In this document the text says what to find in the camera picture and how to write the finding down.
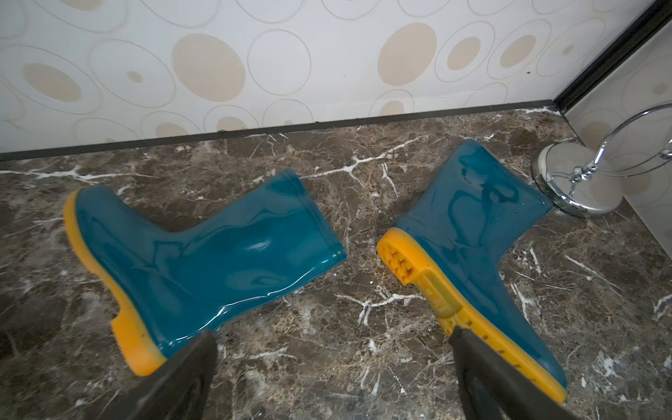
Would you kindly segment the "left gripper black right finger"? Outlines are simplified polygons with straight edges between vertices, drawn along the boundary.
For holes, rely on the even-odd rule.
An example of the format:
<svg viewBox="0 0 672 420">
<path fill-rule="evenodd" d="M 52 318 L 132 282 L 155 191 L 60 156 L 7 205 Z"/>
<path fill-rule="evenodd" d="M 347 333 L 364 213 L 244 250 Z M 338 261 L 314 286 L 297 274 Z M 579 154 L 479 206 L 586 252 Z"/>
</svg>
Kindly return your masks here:
<svg viewBox="0 0 672 420">
<path fill-rule="evenodd" d="M 455 327 L 453 349 L 458 394 L 467 419 L 573 419 L 482 339 Z"/>
</svg>

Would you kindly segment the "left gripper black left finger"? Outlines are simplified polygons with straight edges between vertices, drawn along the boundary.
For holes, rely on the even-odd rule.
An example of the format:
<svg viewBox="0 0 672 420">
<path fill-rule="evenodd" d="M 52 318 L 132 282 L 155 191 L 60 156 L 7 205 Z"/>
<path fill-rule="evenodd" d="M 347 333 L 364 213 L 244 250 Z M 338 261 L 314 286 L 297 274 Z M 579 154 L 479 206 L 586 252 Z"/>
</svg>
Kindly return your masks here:
<svg viewBox="0 0 672 420">
<path fill-rule="evenodd" d="M 129 393 L 113 400 L 100 418 L 203 418 L 217 358 L 215 335 L 202 332 Z"/>
</svg>

